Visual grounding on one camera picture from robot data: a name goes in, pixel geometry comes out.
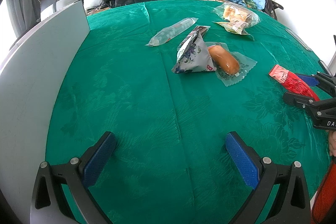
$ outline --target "hand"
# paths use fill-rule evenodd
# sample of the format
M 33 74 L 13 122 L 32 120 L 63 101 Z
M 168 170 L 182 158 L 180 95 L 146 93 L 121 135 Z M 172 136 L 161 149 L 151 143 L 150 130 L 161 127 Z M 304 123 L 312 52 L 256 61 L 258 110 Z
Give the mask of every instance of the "hand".
M 336 131 L 329 130 L 329 155 L 336 157 Z

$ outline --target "white board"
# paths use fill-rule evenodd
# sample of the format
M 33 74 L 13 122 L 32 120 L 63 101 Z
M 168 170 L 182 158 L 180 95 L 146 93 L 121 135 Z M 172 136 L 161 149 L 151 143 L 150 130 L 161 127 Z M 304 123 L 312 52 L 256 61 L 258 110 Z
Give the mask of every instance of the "white board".
M 38 167 L 65 74 L 90 31 L 81 1 L 27 32 L 0 71 L 0 188 L 18 218 L 30 223 Z

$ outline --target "snack package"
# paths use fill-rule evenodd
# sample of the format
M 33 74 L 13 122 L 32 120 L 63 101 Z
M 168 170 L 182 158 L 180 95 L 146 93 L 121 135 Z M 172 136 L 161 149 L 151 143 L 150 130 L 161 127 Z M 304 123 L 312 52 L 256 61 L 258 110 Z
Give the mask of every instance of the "snack package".
M 239 75 L 239 62 L 226 49 L 220 45 L 212 45 L 208 47 L 212 60 L 216 62 L 223 71 L 228 75 Z
M 208 47 L 197 30 L 182 45 L 177 53 L 173 73 L 215 71 Z
M 235 75 L 229 75 L 221 69 L 221 67 L 214 62 L 216 68 L 216 75 L 225 86 L 233 85 L 245 78 L 248 72 L 256 65 L 257 61 L 254 61 L 251 58 L 239 53 L 239 52 L 230 52 L 228 46 L 225 43 L 219 42 L 206 42 L 206 46 L 210 47 L 212 45 L 221 46 L 223 49 L 228 51 L 239 63 L 239 71 Z
M 280 65 L 275 65 L 269 72 L 269 76 L 277 80 L 286 90 L 290 92 L 313 97 L 315 101 L 320 100 L 320 98 L 306 84 L 305 81 Z
M 251 10 L 234 3 L 224 3 L 214 9 L 214 12 L 222 19 L 230 22 L 244 22 L 242 28 L 250 28 L 260 22 L 259 16 Z
M 189 37 L 191 37 L 194 33 L 196 33 L 197 31 L 199 31 L 200 35 L 202 37 L 205 36 L 205 34 L 207 33 L 207 31 L 209 30 L 210 26 L 199 26 L 197 25 L 194 30 L 192 30 L 185 39 L 183 39 L 183 41 L 180 43 L 180 45 L 177 47 L 177 50 L 179 50 L 182 45 L 189 39 Z
M 242 28 L 242 25 L 236 24 L 236 22 L 214 22 L 214 23 L 217 23 L 218 25 L 221 25 L 222 27 L 224 27 L 227 32 L 246 35 L 249 39 L 254 41 L 253 35 L 245 31 Z
M 174 25 L 163 28 L 151 38 L 146 46 L 159 46 L 166 43 L 170 39 L 178 36 L 180 33 L 184 32 L 189 27 L 194 25 L 197 20 L 198 18 L 188 17 L 175 23 Z

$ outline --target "plastic wrapper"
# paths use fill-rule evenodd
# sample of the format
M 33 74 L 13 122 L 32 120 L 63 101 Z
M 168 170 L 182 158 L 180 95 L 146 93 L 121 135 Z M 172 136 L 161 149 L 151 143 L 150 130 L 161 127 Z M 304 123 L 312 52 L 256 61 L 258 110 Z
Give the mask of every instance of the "plastic wrapper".
M 239 72 L 235 75 L 229 75 L 225 71 L 223 71 L 220 66 L 214 62 L 214 66 L 216 68 L 216 75 L 218 79 L 220 79 L 225 86 L 230 86 L 233 84 L 236 84 L 240 82 L 242 79 L 245 78 L 245 76 L 248 74 L 248 72 L 257 64 L 257 61 L 254 61 L 253 59 L 239 53 L 239 52 L 230 52 L 228 46 L 225 43 L 219 43 L 219 42 L 206 42 L 206 46 L 212 46 L 212 45 L 219 45 L 223 47 L 225 50 L 227 50 L 239 63 Z
M 189 27 L 194 25 L 197 20 L 198 18 L 194 17 L 184 18 L 183 20 L 175 23 L 174 25 L 162 29 L 151 38 L 151 40 L 149 41 L 148 44 L 146 44 L 146 46 L 159 46 L 166 43 L 170 39 L 178 36 L 180 33 L 184 32 Z
M 315 101 L 320 100 L 320 98 L 306 84 L 305 81 L 280 65 L 275 65 L 269 72 L 269 76 L 277 80 L 286 90 L 290 92 L 313 97 Z
M 234 22 L 235 25 L 242 21 L 244 22 L 243 28 L 250 28 L 260 22 L 259 16 L 241 5 L 233 3 L 224 3 L 214 9 L 214 12 L 222 19 Z
M 242 25 L 236 24 L 235 22 L 215 22 L 225 28 L 226 31 L 241 35 L 246 35 L 249 39 L 254 41 L 253 35 L 249 34 L 242 28 Z
M 194 30 L 192 30 L 185 39 L 183 39 L 183 41 L 180 43 L 180 45 L 177 47 L 177 50 L 179 50 L 182 45 L 189 39 L 189 37 L 191 37 L 194 33 L 196 33 L 197 31 L 199 31 L 199 34 L 204 37 L 205 34 L 207 33 L 207 31 L 210 29 L 210 26 L 199 26 L 197 25 Z
M 215 71 L 208 47 L 199 31 L 193 33 L 177 52 L 173 73 Z

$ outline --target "bed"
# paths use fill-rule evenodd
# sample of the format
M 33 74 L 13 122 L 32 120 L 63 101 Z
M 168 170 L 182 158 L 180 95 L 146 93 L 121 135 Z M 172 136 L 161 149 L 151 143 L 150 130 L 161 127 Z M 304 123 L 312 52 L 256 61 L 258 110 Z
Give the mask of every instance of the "bed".
M 268 76 L 277 63 L 315 73 L 321 69 L 317 56 L 260 12 L 261 23 L 249 29 L 254 42 L 226 32 L 213 23 L 220 20 L 212 12 L 218 5 L 161 0 L 87 17 L 90 32 L 55 102 L 46 160 L 67 162 L 112 131 L 117 149 L 90 191 L 115 224 L 227 223 L 251 191 L 224 149 L 230 131 L 276 163 L 300 161 L 311 197 L 325 174 L 325 133 L 313 129 L 304 112 L 285 105 L 284 89 Z M 211 26 L 205 41 L 225 42 L 257 65 L 230 87 L 213 73 L 174 75 L 176 47 L 190 29 L 160 47 L 144 45 L 185 17 Z

